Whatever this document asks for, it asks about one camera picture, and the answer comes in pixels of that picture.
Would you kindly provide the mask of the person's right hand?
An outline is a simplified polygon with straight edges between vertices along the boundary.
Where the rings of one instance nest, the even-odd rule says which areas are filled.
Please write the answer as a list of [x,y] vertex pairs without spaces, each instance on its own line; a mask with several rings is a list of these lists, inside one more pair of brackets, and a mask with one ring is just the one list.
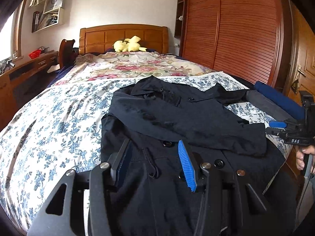
[[302,171],[305,167],[304,156],[305,155],[314,156],[314,152],[315,152],[314,146],[299,147],[299,150],[296,152],[296,167],[298,170]]

